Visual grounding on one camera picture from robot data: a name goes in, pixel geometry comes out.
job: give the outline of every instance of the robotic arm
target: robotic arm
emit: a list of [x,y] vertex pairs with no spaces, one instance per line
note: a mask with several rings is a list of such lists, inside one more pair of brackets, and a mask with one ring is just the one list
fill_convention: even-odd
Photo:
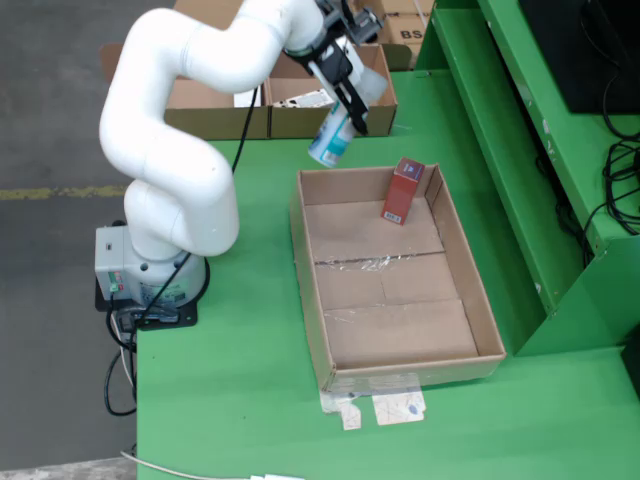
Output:
[[368,107],[358,91],[365,67],[346,40],[343,48],[338,41],[348,35],[360,43],[380,22],[369,10],[355,18],[347,11],[329,0],[245,0],[225,31],[166,9],[134,24],[100,121],[107,159],[135,179],[125,195],[128,226],[98,229],[96,275],[105,300],[148,305],[190,252],[174,288],[158,300],[179,307],[204,284],[203,257],[224,253],[238,236],[228,162],[204,140],[164,123],[177,76],[222,92],[248,91],[264,82],[284,49],[366,134]]

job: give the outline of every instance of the cardboard tray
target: cardboard tray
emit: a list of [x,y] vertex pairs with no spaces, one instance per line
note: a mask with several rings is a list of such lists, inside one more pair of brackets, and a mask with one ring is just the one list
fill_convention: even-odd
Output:
[[506,353],[437,165],[404,226],[380,217],[393,168],[299,172],[291,230],[321,390],[490,375]]
[[[103,45],[100,61],[107,82],[111,83],[118,66],[121,43]],[[260,107],[255,107],[247,138],[269,138],[269,107],[266,82],[262,84]],[[202,83],[178,77],[167,103],[164,119],[168,125],[205,140],[239,139],[249,108],[234,108],[233,95],[218,92]]]
[[[369,136],[380,137],[391,133],[398,100],[382,47],[365,45],[356,51],[362,63],[387,79],[388,87],[382,98],[369,110],[367,127]],[[291,97],[322,88],[322,83],[310,77],[306,70],[291,58],[282,54],[265,85],[269,106]],[[279,108],[270,111],[271,138],[314,138],[327,117],[326,108]]]

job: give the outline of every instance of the white spray can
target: white spray can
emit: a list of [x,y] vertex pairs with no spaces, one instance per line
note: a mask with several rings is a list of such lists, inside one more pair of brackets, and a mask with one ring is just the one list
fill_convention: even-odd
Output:
[[[386,79],[365,67],[356,91],[367,108],[377,102],[386,89]],[[334,168],[356,133],[347,109],[337,102],[309,147],[309,155],[324,166]]]

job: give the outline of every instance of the concrete floor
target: concrete floor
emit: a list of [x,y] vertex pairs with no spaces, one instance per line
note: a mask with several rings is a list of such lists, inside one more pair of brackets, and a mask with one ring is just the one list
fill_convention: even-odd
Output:
[[[93,309],[94,229],[123,217],[122,197],[62,189],[128,183],[98,144],[98,49],[172,3],[0,0],[0,471],[114,457],[135,441],[135,417],[103,406],[116,349]],[[121,369],[113,387],[129,406]]]

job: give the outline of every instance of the red box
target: red box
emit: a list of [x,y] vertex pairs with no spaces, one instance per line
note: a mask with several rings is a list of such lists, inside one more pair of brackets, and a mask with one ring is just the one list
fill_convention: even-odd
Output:
[[416,194],[418,183],[422,178],[424,165],[403,158],[393,171],[393,178],[389,191],[387,192],[387,200],[384,202],[381,216],[387,220],[404,225],[411,208],[411,200]]

